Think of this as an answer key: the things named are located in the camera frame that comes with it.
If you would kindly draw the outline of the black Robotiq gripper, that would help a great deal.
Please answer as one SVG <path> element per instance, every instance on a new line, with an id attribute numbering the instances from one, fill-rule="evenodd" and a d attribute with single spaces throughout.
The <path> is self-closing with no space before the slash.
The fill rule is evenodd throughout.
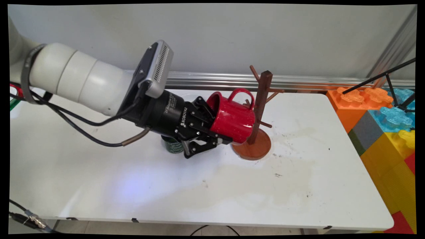
<path id="1" fill-rule="evenodd" d="M 231 137 L 211 133 L 198 134 L 190 124 L 200 124 L 192 113 L 203 122 L 203 127 L 211 128 L 216 113 L 203 97 L 197 96 L 193 102 L 169 91 L 164 91 L 159 98 L 144 95 L 137 106 L 128 113 L 128 121 L 137 127 L 150 128 L 151 132 L 182 141 L 184 157 L 190 157 L 216 148 L 218 145 L 229 145 Z"/>

